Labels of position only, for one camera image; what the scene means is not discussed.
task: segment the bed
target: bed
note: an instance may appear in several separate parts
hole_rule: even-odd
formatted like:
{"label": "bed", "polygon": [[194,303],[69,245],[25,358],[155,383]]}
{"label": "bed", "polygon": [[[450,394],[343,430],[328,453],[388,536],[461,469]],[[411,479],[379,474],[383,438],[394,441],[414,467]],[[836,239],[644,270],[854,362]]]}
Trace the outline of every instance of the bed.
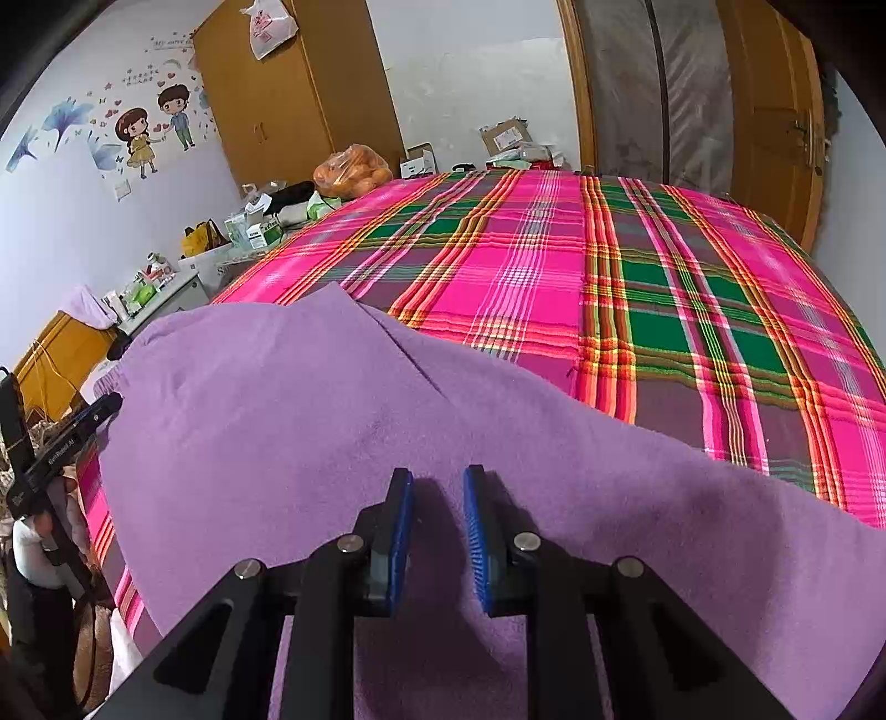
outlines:
{"label": "bed", "polygon": [[[215,300],[329,283],[577,401],[886,526],[886,376],[774,222],[627,178],[479,171],[395,181],[291,236]],[[136,643],[159,638],[115,540],[95,453],[90,532]]]}

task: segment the blue flower decal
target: blue flower decal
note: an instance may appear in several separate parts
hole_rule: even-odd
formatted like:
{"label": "blue flower decal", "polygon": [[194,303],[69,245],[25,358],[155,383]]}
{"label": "blue flower decal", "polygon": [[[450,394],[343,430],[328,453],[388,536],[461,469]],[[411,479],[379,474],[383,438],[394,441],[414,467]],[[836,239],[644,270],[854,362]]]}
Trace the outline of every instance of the blue flower decal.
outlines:
{"label": "blue flower decal", "polygon": [[15,150],[12,151],[12,157],[9,159],[9,162],[6,163],[6,172],[11,173],[17,168],[19,166],[19,160],[26,155],[29,158],[37,159],[37,156],[34,155],[28,147],[34,141],[35,137],[37,137],[37,131],[33,127],[28,128],[25,134],[21,136],[19,144],[16,145]]}
{"label": "blue flower decal", "polygon": [[98,144],[98,135],[93,136],[92,130],[86,138],[86,144],[92,153],[92,160],[96,163],[99,170],[113,170],[117,166],[117,153],[123,148],[123,145],[114,143]]}
{"label": "blue flower decal", "polygon": [[54,106],[51,112],[43,121],[44,130],[56,130],[58,132],[58,140],[56,140],[56,151],[61,145],[61,138],[65,131],[72,125],[85,125],[87,115],[94,106],[89,103],[77,105],[75,100],[68,98],[64,102]]}

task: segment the white plastic bag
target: white plastic bag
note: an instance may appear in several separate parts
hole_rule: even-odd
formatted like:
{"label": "white plastic bag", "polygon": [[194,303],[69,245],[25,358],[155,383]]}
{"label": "white plastic bag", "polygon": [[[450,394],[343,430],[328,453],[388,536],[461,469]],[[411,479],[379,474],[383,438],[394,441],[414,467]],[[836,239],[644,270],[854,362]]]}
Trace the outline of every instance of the white plastic bag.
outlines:
{"label": "white plastic bag", "polygon": [[252,7],[240,11],[250,16],[249,43],[257,60],[294,37],[299,30],[280,0],[253,0]]}

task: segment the bedside table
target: bedside table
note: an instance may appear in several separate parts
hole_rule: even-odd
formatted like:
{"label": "bedside table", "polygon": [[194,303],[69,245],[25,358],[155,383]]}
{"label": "bedside table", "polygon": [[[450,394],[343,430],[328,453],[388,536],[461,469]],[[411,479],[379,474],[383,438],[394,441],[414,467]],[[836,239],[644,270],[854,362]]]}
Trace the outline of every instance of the bedside table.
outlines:
{"label": "bedside table", "polygon": [[169,284],[154,295],[138,315],[117,326],[130,338],[134,338],[158,317],[201,308],[208,302],[209,295],[197,277],[196,270],[176,272]]}

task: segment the silver pivot bolt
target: silver pivot bolt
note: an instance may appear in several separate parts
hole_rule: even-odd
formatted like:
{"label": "silver pivot bolt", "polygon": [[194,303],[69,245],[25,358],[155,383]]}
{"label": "silver pivot bolt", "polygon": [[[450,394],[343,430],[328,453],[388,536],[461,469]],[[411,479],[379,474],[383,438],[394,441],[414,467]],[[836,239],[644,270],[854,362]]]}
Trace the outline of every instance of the silver pivot bolt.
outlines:
{"label": "silver pivot bolt", "polygon": [[643,561],[640,558],[628,557],[619,560],[616,564],[616,569],[624,577],[640,577],[646,566],[643,565]]}
{"label": "silver pivot bolt", "polygon": [[358,552],[363,548],[363,538],[359,535],[342,535],[336,545],[342,552]]}
{"label": "silver pivot bolt", "polygon": [[541,547],[541,538],[535,533],[517,533],[514,535],[514,547],[523,552],[535,552]]}
{"label": "silver pivot bolt", "polygon": [[234,575],[239,577],[241,580],[248,580],[250,577],[255,577],[260,571],[261,563],[255,558],[240,560],[234,566]]}

